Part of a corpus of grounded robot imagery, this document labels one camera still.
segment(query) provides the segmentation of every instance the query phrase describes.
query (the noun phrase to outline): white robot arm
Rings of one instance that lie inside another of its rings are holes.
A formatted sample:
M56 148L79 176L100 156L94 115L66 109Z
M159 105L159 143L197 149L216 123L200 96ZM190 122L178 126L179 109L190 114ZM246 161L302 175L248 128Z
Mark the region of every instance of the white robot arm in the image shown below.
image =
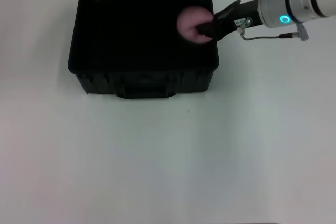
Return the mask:
M259 0L258 12L265 26L296 24L301 40L307 40L302 23L336 15L336 0Z

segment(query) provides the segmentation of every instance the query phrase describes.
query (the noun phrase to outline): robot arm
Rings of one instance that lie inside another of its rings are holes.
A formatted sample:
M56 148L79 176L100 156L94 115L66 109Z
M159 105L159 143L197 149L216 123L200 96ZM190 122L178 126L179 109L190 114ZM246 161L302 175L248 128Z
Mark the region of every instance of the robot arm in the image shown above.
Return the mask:
M336 15L336 0L259 0L258 11L265 26L276 28Z
M304 22L334 15L336 15L336 0L254 0L236 5L224 18L216 14L211 23L200 24L196 28L201 35L217 41L236 30L245 40L250 40L244 37L245 29L248 27L264 24L269 28L277 28L296 24L298 32L263 38L300 37L305 41L309 37Z

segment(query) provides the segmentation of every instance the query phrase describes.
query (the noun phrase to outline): black box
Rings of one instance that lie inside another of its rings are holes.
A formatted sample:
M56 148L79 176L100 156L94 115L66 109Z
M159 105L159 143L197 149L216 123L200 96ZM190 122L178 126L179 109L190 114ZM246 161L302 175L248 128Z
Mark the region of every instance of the black box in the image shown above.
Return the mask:
M219 65L217 43L196 45L177 31L188 6L212 0L79 0L68 68L87 93L122 98L203 92Z

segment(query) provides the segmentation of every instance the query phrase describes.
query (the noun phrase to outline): label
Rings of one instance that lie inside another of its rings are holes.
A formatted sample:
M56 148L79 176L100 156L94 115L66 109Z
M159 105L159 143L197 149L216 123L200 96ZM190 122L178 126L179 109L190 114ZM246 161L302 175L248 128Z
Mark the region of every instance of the label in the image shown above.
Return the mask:
M245 20L246 20L245 18L235 20L236 26L241 26L245 22Z

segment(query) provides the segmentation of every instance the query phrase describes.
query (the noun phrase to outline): metal bracket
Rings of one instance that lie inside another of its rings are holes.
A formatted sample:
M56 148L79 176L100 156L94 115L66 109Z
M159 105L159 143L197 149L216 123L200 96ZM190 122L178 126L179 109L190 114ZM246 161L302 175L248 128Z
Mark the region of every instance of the metal bracket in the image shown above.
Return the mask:
M296 23L296 27L298 28L301 41L307 41L309 39L309 35L303 23Z

